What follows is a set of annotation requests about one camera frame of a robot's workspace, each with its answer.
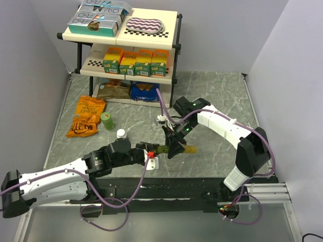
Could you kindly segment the green weekly pill organizer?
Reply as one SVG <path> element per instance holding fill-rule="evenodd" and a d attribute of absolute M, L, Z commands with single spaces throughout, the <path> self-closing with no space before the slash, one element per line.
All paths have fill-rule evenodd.
<path fill-rule="evenodd" d="M 184 145 L 184 152 L 183 153 L 196 153 L 197 152 L 197 147 L 192 146 L 192 145 Z M 152 151 L 156 152 L 157 154 L 168 154 L 168 146 L 167 145 L 159 145 L 156 149 L 153 149 Z"/>

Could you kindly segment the dark white-capped pill bottle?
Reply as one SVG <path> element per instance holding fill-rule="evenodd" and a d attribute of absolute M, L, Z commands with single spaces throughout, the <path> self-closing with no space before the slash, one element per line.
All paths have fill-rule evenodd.
<path fill-rule="evenodd" d="M 127 132 L 124 129 L 118 129 L 116 135 L 117 135 L 118 139 L 119 138 L 124 138 L 124 139 L 128 138 Z"/>

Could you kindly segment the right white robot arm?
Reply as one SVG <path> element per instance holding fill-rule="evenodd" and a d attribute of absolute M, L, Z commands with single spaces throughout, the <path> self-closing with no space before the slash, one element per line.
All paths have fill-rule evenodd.
<path fill-rule="evenodd" d="M 185 136 L 197 125 L 211 129 L 236 149 L 235 166 L 220 189 L 224 200 L 233 200 L 238 195 L 238 189 L 270 160 L 271 155 L 266 146 L 267 137 L 262 128 L 242 126 L 203 98 L 190 102 L 181 97 L 175 102 L 174 110 L 181 116 L 177 122 L 166 112 L 157 116 L 165 133 L 165 145 L 169 149 L 168 159 L 184 152 L 187 144 Z"/>

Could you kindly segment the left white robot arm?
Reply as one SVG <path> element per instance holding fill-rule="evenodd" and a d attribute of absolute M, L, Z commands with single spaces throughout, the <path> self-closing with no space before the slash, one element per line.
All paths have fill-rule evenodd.
<path fill-rule="evenodd" d="M 141 142 L 133 148 L 129 140 L 118 138 L 52 169 L 24 174 L 9 171 L 1 185 L 2 216 L 18 217 L 36 206 L 62 200 L 93 203 L 102 198 L 94 185 L 96 178 L 111 174 L 113 168 L 133 164 L 154 169 L 157 150 L 156 144 Z"/>

